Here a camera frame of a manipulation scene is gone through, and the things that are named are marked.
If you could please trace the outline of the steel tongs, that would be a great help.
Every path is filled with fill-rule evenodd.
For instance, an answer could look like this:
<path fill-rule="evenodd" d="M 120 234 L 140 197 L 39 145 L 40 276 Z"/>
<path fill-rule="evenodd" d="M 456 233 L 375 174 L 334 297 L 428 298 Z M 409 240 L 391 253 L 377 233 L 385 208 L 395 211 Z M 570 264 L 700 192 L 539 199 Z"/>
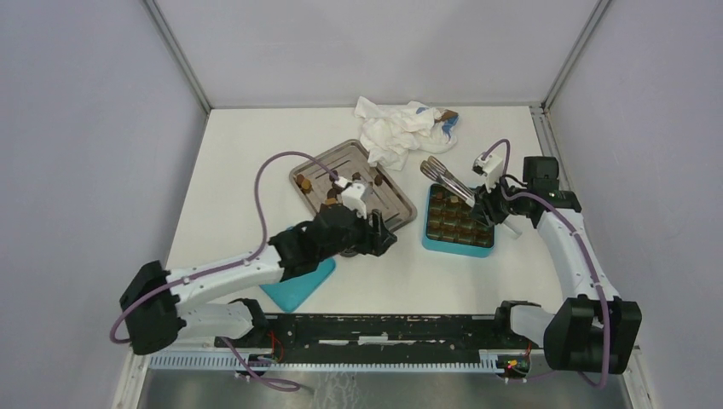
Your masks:
<path fill-rule="evenodd" d="M 477 206 L 475 192 L 465 186 L 439 159 L 430 156 L 428 159 L 421 161 L 419 169 L 431 181 L 460 197 L 470 208 L 470 218 L 482 223 L 486 228 L 493 226 L 491 222 L 484 221 L 482 214 L 479 212 L 481 208 Z"/>

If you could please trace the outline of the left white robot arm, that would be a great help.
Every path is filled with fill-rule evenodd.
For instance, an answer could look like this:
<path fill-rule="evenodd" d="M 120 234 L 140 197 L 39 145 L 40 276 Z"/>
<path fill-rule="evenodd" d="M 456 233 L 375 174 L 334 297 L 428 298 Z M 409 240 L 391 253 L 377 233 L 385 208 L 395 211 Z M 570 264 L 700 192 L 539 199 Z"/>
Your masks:
<path fill-rule="evenodd" d="M 160 261 L 148 262 L 122 293 L 122 313 L 109 337 L 121 344 L 117 330 L 125 325 L 128 337 L 124 341 L 136 355 L 159 352 L 185 337 L 230 337 L 257 347 L 268 336 L 258 303 L 244 300 L 224 307 L 216 299 L 310 274 L 326 259 L 345 251 L 382 256 L 396 242 L 380 211 L 358 216 L 335 204 L 238 259 L 172 270 L 164 269 Z"/>

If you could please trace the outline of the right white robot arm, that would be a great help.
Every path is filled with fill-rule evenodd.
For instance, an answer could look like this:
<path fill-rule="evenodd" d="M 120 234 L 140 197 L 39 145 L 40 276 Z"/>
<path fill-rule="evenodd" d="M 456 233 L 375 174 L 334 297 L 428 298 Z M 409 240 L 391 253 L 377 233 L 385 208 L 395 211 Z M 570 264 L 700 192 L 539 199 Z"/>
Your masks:
<path fill-rule="evenodd" d="M 558 161 L 524 158 L 518 187 L 506 181 L 505 164 L 492 153 L 475 160 L 472 169 L 483 183 L 475 190 L 471 215 L 485 227 L 509 216 L 527 218 L 552 258 L 564 300 L 556 313 L 532 302 L 502 303 L 501 319 L 492 325 L 494 340 L 513 348 L 527 338 L 543 349 L 554 371 L 624 373 L 642 312 L 636 302 L 622 299 L 601 268 L 578 198 L 560 187 Z"/>

